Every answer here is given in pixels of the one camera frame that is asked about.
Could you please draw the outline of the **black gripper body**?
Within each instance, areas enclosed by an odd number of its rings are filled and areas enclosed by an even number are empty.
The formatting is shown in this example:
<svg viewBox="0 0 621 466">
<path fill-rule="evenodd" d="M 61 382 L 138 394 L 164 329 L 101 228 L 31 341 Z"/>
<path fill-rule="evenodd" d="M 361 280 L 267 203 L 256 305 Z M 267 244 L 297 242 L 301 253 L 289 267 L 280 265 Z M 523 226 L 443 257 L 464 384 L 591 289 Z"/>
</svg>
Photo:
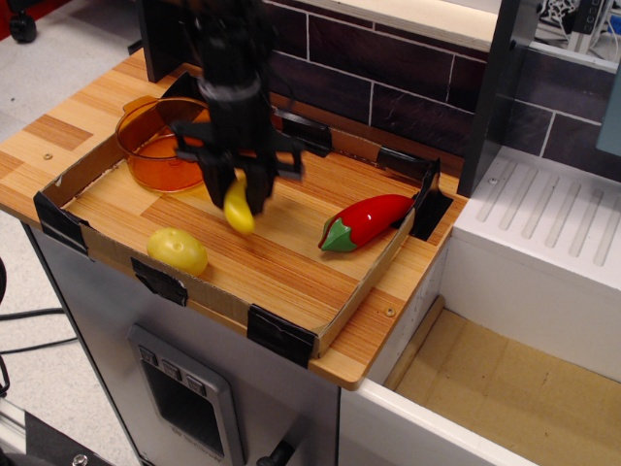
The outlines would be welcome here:
<svg viewBox="0 0 621 466">
<path fill-rule="evenodd" d="M 254 181 L 302 178 L 304 145 L 274 127 L 271 102 L 260 81 L 231 86 L 197 80 L 195 87 L 207 104 L 209 120 L 180 116 L 172 130 L 180 156 L 196 161 L 206 181 L 230 181 L 237 168 Z"/>
</svg>

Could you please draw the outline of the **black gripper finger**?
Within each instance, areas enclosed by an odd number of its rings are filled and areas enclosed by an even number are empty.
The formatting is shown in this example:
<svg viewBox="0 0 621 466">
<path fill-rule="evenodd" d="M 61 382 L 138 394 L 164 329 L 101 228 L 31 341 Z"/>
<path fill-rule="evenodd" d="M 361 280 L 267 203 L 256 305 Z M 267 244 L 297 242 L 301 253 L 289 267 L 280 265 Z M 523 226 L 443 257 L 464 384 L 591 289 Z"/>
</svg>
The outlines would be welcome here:
<svg viewBox="0 0 621 466">
<path fill-rule="evenodd" d="M 277 171 L 272 165 L 248 163 L 244 167 L 246 177 L 245 198 L 250 212 L 258 215 L 263 212 L 265 201 L 272 196 Z"/>
<path fill-rule="evenodd" d="M 237 179 L 234 166 L 225 158 L 208 157 L 201 160 L 201 171 L 212 202 L 223 208 L 225 195 Z"/>
</svg>

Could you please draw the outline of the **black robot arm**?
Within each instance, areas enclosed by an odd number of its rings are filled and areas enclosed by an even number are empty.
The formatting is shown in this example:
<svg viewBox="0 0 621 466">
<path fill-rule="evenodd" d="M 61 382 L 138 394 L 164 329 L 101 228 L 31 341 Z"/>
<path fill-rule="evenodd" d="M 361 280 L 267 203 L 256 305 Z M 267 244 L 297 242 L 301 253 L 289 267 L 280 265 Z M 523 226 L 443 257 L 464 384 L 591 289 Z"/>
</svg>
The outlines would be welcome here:
<svg viewBox="0 0 621 466">
<path fill-rule="evenodd" d="M 176 153 L 199 165 L 218 208 L 242 170 L 246 202 L 258 215 L 276 177 L 303 175 L 303 144 L 272 122 L 268 68 L 275 30 L 260 1 L 183 1 L 181 6 L 192 15 L 186 29 L 203 70 L 197 85 L 210 119 L 176 120 L 171 127 Z"/>
</svg>

